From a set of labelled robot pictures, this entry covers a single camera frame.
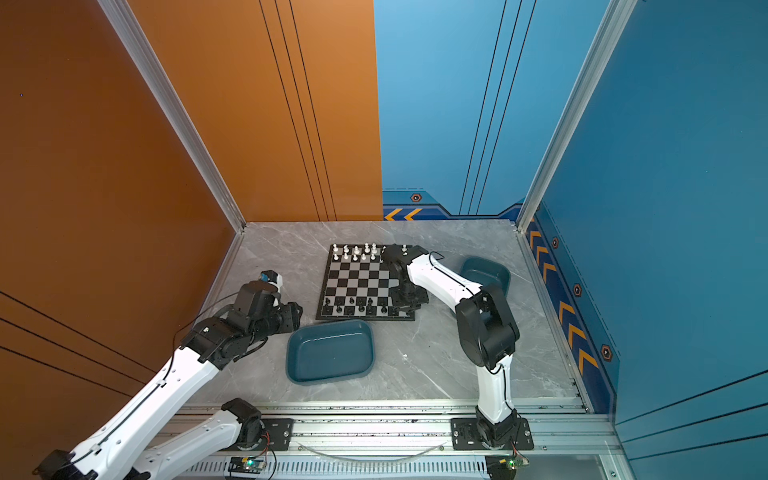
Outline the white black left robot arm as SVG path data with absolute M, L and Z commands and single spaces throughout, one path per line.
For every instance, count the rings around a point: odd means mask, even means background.
M 34 469 L 41 479 L 173 479 L 226 447 L 268 445 L 261 412 L 241 398 L 157 446 L 150 443 L 179 409 L 229 364 L 262 348 L 269 337 L 300 326 L 303 309 L 281 300 L 273 270 L 245 283 L 233 303 L 196 323 L 169 361 L 107 423 L 72 450 L 55 450 Z

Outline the teal tray with white pieces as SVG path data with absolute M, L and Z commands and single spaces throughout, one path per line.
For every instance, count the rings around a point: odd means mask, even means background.
M 511 281 L 511 272 L 504 265 L 482 257 L 468 257 L 461 266 L 459 274 L 475 283 L 496 285 L 507 295 Z

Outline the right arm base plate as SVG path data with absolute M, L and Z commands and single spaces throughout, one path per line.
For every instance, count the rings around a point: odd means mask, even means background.
M 535 448 L 529 422 L 520 416 L 510 416 L 499 424 L 478 418 L 452 418 L 450 429 L 453 449 L 458 451 Z

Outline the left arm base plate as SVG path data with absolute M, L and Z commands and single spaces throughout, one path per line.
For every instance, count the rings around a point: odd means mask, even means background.
M 294 429 L 293 418 L 266 418 L 261 420 L 261 431 L 257 439 L 252 442 L 242 441 L 243 434 L 238 437 L 238 442 L 223 448 L 223 451 L 232 452 L 262 452 L 265 449 L 275 452 L 289 450 Z

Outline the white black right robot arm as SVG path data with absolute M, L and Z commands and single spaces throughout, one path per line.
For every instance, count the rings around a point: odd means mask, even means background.
M 460 276 L 418 245 L 387 245 L 381 261 L 398 280 L 390 289 L 397 309 L 415 311 L 432 295 L 453 311 L 459 343 L 477 367 L 479 436 L 492 449 L 515 446 L 523 418 L 513 404 L 509 370 L 520 330 L 503 289 Z

